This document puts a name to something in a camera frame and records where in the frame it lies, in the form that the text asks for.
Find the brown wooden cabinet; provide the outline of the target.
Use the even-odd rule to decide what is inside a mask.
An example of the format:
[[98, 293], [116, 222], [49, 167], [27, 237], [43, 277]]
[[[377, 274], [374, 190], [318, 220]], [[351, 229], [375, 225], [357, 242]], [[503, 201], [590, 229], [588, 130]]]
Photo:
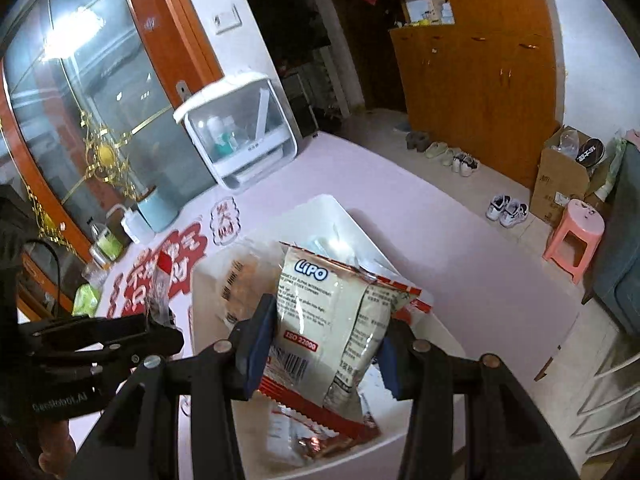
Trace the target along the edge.
[[555, 4], [445, 1], [451, 23], [407, 12], [390, 30], [410, 126], [532, 188], [542, 144], [564, 113]]

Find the green label glass bottle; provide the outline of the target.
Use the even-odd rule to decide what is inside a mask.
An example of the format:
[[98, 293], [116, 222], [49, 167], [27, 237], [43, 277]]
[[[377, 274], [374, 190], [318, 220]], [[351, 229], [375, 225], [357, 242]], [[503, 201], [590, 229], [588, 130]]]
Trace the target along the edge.
[[117, 261], [124, 250], [122, 242], [106, 224], [96, 221], [93, 217], [89, 218], [88, 226], [93, 238], [93, 246], [104, 255], [107, 261]]

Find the cardboard box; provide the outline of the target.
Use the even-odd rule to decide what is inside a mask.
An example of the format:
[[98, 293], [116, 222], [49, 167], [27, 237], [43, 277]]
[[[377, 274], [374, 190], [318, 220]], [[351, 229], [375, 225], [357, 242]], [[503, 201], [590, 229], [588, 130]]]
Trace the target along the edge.
[[611, 163], [611, 159], [602, 157], [596, 166], [589, 169], [574, 158], [561, 154], [555, 147], [560, 144], [565, 131], [574, 131], [574, 128], [562, 126], [544, 142], [529, 202], [530, 213], [554, 228], [572, 198], [589, 198], [605, 184]]

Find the dark date snack red wrapper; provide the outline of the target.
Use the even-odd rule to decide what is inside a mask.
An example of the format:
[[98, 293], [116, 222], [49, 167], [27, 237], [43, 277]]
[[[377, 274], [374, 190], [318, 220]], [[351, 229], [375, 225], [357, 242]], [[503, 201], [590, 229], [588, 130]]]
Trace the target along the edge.
[[153, 322], [163, 326], [174, 325], [174, 315], [169, 307], [171, 286], [171, 256], [159, 252], [151, 280], [151, 289], [145, 299], [145, 313]]

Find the white plastic storage bin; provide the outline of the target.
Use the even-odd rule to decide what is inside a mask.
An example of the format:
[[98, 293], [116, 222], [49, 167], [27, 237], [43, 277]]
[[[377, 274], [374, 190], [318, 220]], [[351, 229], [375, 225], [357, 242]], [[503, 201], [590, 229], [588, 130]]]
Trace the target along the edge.
[[234, 408], [248, 476], [389, 477], [411, 406], [385, 389], [374, 352], [399, 318], [461, 356], [432, 295], [400, 276], [328, 194], [194, 266], [193, 348], [227, 337], [265, 294], [277, 298], [276, 336], [258, 393]]

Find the green tissue pack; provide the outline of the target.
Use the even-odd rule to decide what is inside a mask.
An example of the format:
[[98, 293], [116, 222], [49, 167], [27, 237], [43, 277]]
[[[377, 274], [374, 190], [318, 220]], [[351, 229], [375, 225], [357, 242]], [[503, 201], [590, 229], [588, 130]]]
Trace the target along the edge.
[[101, 292], [91, 284], [82, 284], [75, 292], [73, 316], [88, 316], [93, 318], [98, 310]]

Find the wooden glass sliding door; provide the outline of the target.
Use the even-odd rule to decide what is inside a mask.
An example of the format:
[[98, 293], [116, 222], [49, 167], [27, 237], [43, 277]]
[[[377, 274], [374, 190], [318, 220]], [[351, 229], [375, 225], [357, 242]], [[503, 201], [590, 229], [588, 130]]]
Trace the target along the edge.
[[222, 75], [191, 0], [2, 0], [1, 179], [48, 244], [23, 258], [29, 318], [72, 310], [90, 217], [155, 185], [180, 210], [209, 188], [174, 110]]

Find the Lipo red white snack bag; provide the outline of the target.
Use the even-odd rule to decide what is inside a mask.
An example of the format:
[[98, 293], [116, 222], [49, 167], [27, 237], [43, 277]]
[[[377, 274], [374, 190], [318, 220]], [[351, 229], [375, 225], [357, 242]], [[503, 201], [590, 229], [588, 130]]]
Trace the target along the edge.
[[358, 393], [391, 320], [430, 313], [421, 289], [286, 244], [278, 329], [259, 390], [351, 439], [378, 434]]

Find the pink plastic stool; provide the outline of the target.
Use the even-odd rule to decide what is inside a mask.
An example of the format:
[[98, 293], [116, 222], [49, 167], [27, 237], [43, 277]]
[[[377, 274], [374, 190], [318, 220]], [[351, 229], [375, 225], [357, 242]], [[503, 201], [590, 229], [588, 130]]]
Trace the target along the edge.
[[582, 200], [570, 200], [552, 233], [542, 258], [570, 274], [574, 284], [584, 277], [602, 240], [605, 222], [597, 209]]

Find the light blue canister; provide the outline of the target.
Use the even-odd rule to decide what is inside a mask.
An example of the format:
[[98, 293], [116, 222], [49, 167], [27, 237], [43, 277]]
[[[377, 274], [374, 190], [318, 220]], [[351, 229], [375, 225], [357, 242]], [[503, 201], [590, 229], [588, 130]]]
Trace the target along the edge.
[[167, 229], [179, 214], [179, 209], [155, 185], [137, 199], [137, 207], [155, 233]]

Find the white squeeze bottle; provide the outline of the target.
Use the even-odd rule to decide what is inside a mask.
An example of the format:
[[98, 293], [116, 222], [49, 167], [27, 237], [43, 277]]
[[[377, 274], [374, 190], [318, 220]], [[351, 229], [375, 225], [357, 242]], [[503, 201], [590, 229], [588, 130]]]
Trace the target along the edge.
[[122, 230], [134, 244], [149, 244], [155, 236], [149, 223], [137, 209], [116, 204], [107, 211], [106, 218], [107, 220], [118, 220]]

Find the white countertop dispenser box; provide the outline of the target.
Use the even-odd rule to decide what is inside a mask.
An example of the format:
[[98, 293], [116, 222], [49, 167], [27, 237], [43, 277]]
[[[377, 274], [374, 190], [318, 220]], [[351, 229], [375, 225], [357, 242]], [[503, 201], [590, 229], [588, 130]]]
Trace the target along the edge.
[[271, 79], [224, 76], [175, 111], [216, 183], [240, 194], [296, 157], [298, 143]]

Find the small glass cup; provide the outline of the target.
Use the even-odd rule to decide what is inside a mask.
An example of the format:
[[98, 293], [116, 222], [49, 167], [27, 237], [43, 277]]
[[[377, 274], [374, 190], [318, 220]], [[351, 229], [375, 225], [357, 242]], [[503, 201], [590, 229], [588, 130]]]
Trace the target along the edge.
[[108, 277], [108, 272], [94, 261], [90, 261], [82, 269], [81, 275], [91, 287], [101, 290]]

